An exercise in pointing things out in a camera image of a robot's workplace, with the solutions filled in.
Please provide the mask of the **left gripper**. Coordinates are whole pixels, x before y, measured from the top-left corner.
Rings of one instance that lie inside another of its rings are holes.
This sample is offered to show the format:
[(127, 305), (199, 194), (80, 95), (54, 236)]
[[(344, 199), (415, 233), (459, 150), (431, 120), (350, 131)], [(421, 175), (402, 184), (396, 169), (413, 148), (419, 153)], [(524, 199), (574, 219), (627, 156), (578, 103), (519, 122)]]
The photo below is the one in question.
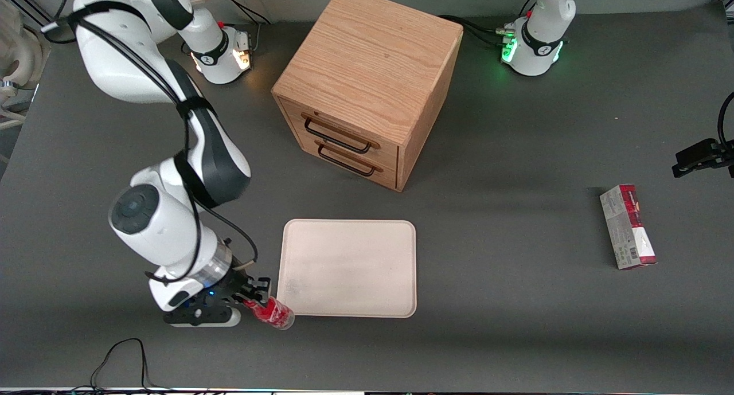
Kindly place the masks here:
[(671, 167), (674, 178), (711, 168), (727, 168), (729, 176), (734, 178), (733, 140), (717, 144), (716, 139), (703, 139), (677, 152), (676, 160), (677, 163)]

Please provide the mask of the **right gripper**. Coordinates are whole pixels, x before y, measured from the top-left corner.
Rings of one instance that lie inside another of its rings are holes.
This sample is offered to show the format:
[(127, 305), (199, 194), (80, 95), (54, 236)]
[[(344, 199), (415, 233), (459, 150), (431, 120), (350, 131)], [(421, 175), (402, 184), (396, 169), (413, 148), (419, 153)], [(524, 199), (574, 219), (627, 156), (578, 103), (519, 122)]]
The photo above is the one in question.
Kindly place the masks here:
[(183, 280), (162, 282), (149, 273), (149, 287), (165, 316), (240, 316), (239, 304), (268, 304), (270, 277), (217, 268)]

